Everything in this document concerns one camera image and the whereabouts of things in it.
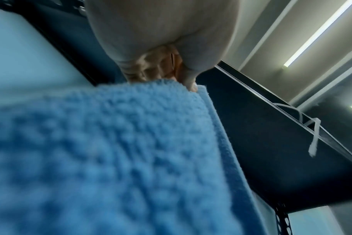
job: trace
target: blue towel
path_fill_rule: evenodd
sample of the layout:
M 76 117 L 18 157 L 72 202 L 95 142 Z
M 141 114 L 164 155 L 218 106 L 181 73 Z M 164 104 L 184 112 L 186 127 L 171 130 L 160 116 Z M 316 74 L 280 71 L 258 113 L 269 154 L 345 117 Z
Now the blue towel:
M 243 230 L 264 233 L 203 87 L 102 86 L 0 108 L 0 234 Z

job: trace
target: ceiling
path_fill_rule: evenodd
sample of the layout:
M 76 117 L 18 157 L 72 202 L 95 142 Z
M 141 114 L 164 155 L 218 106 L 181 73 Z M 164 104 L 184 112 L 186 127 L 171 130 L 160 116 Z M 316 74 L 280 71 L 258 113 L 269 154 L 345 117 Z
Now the ceiling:
M 224 59 L 227 63 L 240 69 L 242 73 L 259 82 L 273 93 L 290 101 L 301 91 L 310 86 L 325 72 L 337 64 L 345 55 L 352 51 L 352 6 L 328 28 L 289 68 L 284 63 L 345 3 L 346 0 L 243 0 L 240 26 L 242 34 L 238 37 Z M 272 10 L 271 5 L 292 4 L 289 9 Z M 268 21 L 275 15 L 284 15 L 283 19 L 270 25 L 272 33 L 261 39 L 261 45 L 250 50 L 250 57 L 244 55 L 245 63 L 240 58 L 244 51 L 245 41 L 257 40 L 247 28 L 258 32 L 264 25 L 264 14 Z M 268 27 L 262 27 L 267 33 Z

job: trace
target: blue fleece blanket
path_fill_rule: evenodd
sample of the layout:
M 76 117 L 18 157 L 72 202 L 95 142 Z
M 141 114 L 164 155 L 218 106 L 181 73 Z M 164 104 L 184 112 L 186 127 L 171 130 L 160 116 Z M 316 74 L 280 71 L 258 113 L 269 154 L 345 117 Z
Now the blue fleece blanket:
M 205 88 L 103 86 L 0 109 L 0 234 L 243 233 L 264 228 Z

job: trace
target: wrinkled skin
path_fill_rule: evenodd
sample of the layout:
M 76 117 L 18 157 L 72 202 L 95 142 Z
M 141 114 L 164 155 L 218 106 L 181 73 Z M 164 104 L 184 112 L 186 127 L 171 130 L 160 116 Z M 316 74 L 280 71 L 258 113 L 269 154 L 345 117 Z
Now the wrinkled skin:
M 100 45 L 129 82 L 195 78 L 226 53 L 239 0 L 85 0 Z

